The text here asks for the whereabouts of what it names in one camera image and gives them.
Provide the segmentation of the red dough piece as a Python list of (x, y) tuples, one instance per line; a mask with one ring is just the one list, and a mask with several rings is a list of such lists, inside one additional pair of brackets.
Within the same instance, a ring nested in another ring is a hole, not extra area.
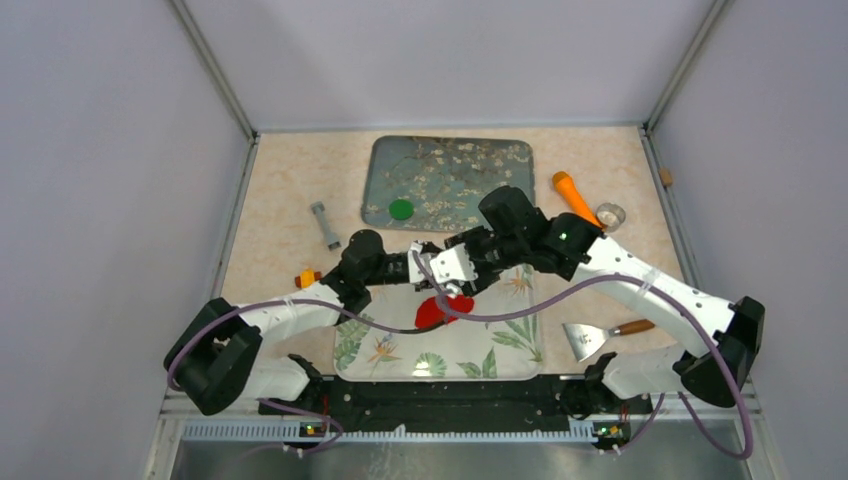
[[(471, 297), (457, 295), (456, 297), (448, 297), (446, 299), (448, 306), (457, 312), (470, 313), (475, 305), (475, 301)], [(446, 315), (439, 308), (436, 298), (431, 297), (423, 301), (416, 312), (415, 328), (419, 330), (437, 327), (445, 322), (452, 323), (458, 319), (455, 315)]]

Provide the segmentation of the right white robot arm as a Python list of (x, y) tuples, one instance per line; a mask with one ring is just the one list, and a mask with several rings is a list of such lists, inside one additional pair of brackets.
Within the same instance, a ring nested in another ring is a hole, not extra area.
[(675, 341), (638, 354), (615, 354), (586, 385), (589, 404), (612, 412), (627, 398), (687, 392), (708, 404), (737, 405), (758, 355), (765, 307), (744, 296), (712, 296), (628, 252), (574, 213), (548, 218), (525, 193), (502, 186), (478, 206), (486, 223), (457, 234), (428, 265), (440, 286), (472, 295), (499, 274), (529, 266), (593, 288), (652, 322)]

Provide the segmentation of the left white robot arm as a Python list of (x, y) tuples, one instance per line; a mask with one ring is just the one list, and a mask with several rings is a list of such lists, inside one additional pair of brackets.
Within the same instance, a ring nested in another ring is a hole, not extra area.
[(415, 241), (388, 253), (373, 230), (354, 233), (339, 263), (310, 286), (272, 300), (236, 306), (223, 298), (204, 304), (166, 355), (169, 388), (185, 393), (204, 415), (235, 400), (283, 400), (297, 413), (319, 404), (320, 386), (294, 360), (261, 362), (260, 352), (300, 333), (360, 317), (372, 286), (419, 285), (420, 265), (430, 266), (443, 248)]

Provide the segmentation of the white leaf pattern tray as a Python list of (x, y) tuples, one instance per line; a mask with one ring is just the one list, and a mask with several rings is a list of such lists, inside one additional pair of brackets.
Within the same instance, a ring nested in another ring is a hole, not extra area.
[(347, 381), (521, 381), (542, 369), (542, 330), (534, 314), (491, 323), (457, 319), (412, 335), (416, 312), (433, 291), (388, 285), (371, 293), (361, 314), (366, 321), (336, 330), (333, 363)]

